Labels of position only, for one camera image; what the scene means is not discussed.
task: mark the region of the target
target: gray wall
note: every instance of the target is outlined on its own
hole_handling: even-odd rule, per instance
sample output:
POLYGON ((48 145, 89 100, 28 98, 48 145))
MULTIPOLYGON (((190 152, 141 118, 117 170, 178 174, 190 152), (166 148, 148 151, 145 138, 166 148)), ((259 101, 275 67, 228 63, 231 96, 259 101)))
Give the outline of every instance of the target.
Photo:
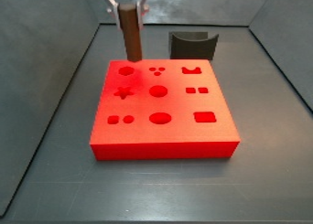
MULTIPOLYGON (((100 23, 113 23, 103 0, 87 0, 100 23)), ((247 26, 264 0, 148 0, 148 24, 247 26)))
POLYGON ((313 0, 267 0, 248 28, 313 110, 313 0))
POLYGON ((96 28, 85 0, 0 0, 0 216, 96 28))

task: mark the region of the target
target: shape sorter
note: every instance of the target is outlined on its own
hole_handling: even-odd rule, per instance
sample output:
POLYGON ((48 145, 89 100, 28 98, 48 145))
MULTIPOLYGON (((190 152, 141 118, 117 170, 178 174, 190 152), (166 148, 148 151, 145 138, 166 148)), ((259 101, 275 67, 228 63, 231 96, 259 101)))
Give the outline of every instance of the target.
POLYGON ((238 143, 207 60, 109 62, 91 136, 96 160, 230 157, 238 143))

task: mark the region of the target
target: black arch-shaped block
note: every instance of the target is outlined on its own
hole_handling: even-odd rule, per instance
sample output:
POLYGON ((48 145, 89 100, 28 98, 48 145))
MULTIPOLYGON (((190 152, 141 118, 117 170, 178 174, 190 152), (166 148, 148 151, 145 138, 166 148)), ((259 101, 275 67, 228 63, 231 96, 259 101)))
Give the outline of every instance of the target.
POLYGON ((207 32, 170 32, 170 59, 212 60, 219 34, 207 38, 207 32))

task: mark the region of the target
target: round hole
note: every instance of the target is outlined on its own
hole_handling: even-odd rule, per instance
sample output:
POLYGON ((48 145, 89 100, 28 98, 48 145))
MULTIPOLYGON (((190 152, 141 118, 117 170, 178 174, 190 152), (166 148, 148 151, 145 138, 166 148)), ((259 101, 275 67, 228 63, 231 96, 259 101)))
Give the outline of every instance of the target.
POLYGON ((132 67, 121 67, 119 69, 119 74, 123 76, 133 74, 135 69, 132 67))
POLYGON ((149 121, 153 124, 167 124, 171 122, 171 115, 166 112, 156 112, 149 116, 149 121))
POLYGON ((133 116, 127 115, 127 116, 123 117, 121 120, 123 120, 124 123, 131 123, 133 121, 133 119, 135 119, 133 116))
POLYGON ((149 95, 153 97, 163 97, 167 94, 167 88, 156 85, 149 88, 149 95))

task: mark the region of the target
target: brown rod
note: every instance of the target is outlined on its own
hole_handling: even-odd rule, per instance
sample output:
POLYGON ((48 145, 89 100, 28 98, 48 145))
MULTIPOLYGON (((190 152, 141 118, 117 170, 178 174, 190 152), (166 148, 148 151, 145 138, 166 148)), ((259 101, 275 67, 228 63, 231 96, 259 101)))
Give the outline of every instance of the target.
POLYGON ((135 4, 119 4, 119 17, 127 59, 139 61, 141 59, 141 44, 135 4))

